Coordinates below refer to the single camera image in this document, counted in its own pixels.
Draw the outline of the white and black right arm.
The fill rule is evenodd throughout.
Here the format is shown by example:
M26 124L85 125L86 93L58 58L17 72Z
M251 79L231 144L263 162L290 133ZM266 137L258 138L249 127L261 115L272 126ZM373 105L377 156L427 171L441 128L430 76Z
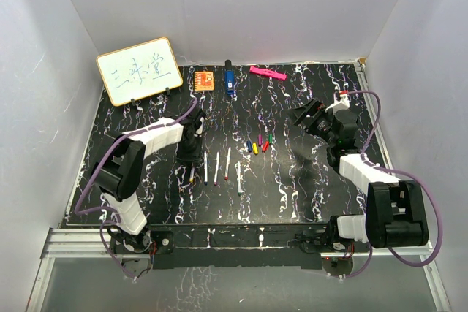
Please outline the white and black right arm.
M289 111L294 125L327 145L329 165L366 195L363 215L333 216L321 241L343 251L352 241L374 248L424 246L429 240L421 187L373 165L356 146L358 117L347 103L326 107L312 99Z

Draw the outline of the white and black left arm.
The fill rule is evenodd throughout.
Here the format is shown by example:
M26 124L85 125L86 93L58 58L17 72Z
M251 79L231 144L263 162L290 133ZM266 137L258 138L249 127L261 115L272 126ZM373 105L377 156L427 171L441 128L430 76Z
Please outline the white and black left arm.
M160 118L139 134L126 132L127 138L112 151L97 173L94 184L116 211L117 222L107 233L125 249L146 251L151 244L147 219L137 198L146 159L170 145L176 145L177 161L187 167L202 160L202 136L206 113L195 108L177 121Z

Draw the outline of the aluminium frame rail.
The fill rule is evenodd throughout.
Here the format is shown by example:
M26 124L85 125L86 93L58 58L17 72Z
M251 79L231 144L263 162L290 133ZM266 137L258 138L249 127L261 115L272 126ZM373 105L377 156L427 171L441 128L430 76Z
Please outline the aluminium frame rail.
M149 258L114 262L96 229L50 229L27 311L128 311L143 294Z

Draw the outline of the blue stapler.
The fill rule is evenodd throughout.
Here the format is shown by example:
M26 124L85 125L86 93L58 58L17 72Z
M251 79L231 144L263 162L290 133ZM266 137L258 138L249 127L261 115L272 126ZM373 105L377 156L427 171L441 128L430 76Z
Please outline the blue stapler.
M233 96L235 93L235 77L231 60L226 60L224 63L224 81L227 95Z

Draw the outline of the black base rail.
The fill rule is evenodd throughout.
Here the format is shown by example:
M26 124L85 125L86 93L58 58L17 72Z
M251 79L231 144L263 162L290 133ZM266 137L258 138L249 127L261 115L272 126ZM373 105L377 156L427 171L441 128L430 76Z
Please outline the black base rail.
M150 226L154 269L300 267L319 270L332 245L324 224L170 224Z

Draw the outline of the white pen with yellow tip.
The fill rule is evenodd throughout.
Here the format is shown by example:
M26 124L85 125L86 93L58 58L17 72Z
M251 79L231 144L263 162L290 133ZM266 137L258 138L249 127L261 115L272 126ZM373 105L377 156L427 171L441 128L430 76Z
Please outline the white pen with yellow tip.
M193 183L194 182L194 177L195 177L195 168L193 167L190 172L190 177L189 177L189 182Z

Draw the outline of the small whiteboard with yellow frame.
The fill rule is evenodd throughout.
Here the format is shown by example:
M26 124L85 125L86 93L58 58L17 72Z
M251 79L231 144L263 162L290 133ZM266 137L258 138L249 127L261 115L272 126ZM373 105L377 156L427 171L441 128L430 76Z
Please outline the small whiteboard with yellow frame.
M102 54L96 63L115 107L179 88L184 82L166 37Z

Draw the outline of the red pen cap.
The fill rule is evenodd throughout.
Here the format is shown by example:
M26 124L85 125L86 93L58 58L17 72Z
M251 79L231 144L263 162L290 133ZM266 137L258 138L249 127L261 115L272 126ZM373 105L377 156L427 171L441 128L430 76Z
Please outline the red pen cap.
M262 152L263 153L265 153L268 150L269 145L270 145L269 141L265 141L263 143L263 147L262 147Z

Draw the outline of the small orange notebook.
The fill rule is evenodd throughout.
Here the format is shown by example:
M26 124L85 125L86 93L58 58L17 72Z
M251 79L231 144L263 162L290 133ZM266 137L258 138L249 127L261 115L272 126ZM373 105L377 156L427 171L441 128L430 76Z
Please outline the small orange notebook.
M207 72L207 71L195 72L194 90L196 92L213 91L214 90L213 72Z

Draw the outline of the white pen with blue tip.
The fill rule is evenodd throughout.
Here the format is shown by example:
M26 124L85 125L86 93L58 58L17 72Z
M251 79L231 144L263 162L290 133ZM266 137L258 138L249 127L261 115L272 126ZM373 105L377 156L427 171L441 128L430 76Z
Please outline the white pen with blue tip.
M203 183L205 186L207 186L208 185L208 153L207 151L203 152L203 169L204 169Z

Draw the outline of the white pen with green tip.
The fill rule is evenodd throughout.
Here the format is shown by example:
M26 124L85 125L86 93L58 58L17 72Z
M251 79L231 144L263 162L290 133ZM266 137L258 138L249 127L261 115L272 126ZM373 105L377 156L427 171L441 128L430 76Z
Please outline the white pen with green tip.
M241 196L241 193L242 193L242 188L241 188L241 161L237 162L236 168L237 168L237 191L238 191L238 196Z

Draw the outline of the white pen with red tip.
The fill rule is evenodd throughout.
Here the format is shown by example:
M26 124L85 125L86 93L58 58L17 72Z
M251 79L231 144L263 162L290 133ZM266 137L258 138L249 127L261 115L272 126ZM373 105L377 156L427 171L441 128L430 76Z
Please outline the white pen with red tip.
M231 147L228 147L226 165L225 165L225 169L224 169L224 179L225 180L229 179L230 158L231 158Z

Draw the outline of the white pen with purple tip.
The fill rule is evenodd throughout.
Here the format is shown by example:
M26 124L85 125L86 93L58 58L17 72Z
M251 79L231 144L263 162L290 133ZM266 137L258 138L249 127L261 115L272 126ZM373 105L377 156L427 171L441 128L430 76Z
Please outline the white pen with purple tip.
M219 174L219 160L220 160L220 152L216 152L216 163L214 168L214 185L218 185L218 174Z

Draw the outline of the pink plastic tool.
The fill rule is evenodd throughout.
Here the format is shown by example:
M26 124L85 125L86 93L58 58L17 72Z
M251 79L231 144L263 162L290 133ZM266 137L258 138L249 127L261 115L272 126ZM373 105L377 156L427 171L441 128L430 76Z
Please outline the pink plastic tool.
M256 66L250 66L249 72L252 74L260 75L263 77L269 77L276 80L286 80L287 76L285 73L276 72L270 69L262 69Z

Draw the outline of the yellow pen cap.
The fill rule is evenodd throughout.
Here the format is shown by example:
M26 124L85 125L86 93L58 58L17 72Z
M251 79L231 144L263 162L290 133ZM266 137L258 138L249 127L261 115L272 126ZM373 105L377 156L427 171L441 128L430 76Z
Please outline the yellow pen cap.
M254 155L257 155L259 153L257 143L255 143L255 142L252 143L252 151L253 151Z

